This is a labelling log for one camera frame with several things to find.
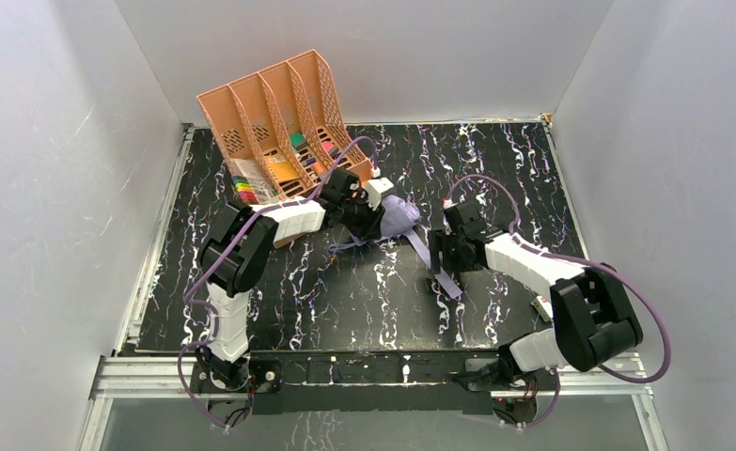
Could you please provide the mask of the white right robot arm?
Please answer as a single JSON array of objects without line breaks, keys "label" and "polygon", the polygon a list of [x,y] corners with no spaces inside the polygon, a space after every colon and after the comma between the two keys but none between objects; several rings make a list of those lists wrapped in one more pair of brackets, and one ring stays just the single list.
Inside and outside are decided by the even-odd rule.
[{"label": "white right robot arm", "polygon": [[642,342],[625,287],[608,269],[549,258],[519,235],[486,223],[474,201],[448,207],[444,215],[446,226],[428,233],[434,274],[500,272],[551,305],[549,329],[500,347],[498,369],[506,380],[546,367],[586,372]]}]

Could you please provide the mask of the lavender folding umbrella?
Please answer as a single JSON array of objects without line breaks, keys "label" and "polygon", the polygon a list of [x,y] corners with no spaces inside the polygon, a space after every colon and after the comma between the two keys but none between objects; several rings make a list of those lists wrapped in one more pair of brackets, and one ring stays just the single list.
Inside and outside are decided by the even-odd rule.
[{"label": "lavender folding umbrella", "polygon": [[[362,247],[367,244],[378,244],[396,238],[405,238],[413,247],[425,267],[431,271],[430,249],[415,231],[415,227],[421,219],[416,204],[408,202],[397,195],[390,194],[383,199],[382,206],[385,208],[385,214],[381,222],[382,236],[378,240],[360,241],[349,232],[349,241],[330,244],[328,251],[330,253],[337,253],[353,247]],[[445,273],[438,275],[431,274],[449,298],[457,299],[462,295],[462,290],[450,276]]]}]

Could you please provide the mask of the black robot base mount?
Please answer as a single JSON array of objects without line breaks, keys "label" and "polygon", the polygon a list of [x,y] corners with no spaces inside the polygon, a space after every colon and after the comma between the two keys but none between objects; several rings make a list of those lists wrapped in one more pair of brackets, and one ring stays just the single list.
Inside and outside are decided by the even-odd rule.
[{"label": "black robot base mount", "polygon": [[456,411],[523,423],[556,378],[524,373],[497,350],[254,351],[226,364],[207,350],[187,373],[193,394],[241,398],[256,415]]}]

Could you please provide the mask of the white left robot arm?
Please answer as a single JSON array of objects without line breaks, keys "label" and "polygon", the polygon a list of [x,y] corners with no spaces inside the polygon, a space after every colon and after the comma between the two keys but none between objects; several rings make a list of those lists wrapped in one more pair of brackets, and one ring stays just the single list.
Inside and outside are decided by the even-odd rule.
[{"label": "white left robot arm", "polygon": [[248,368],[247,310],[250,292],[258,283],[273,249],[303,235],[337,225],[354,241],[377,239],[385,216],[384,199],[393,183],[374,177],[362,181],[338,168],[309,197],[249,206],[225,205],[201,247],[198,264],[203,305],[211,314],[211,331],[196,351],[199,363],[226,381],[241,379]]}]

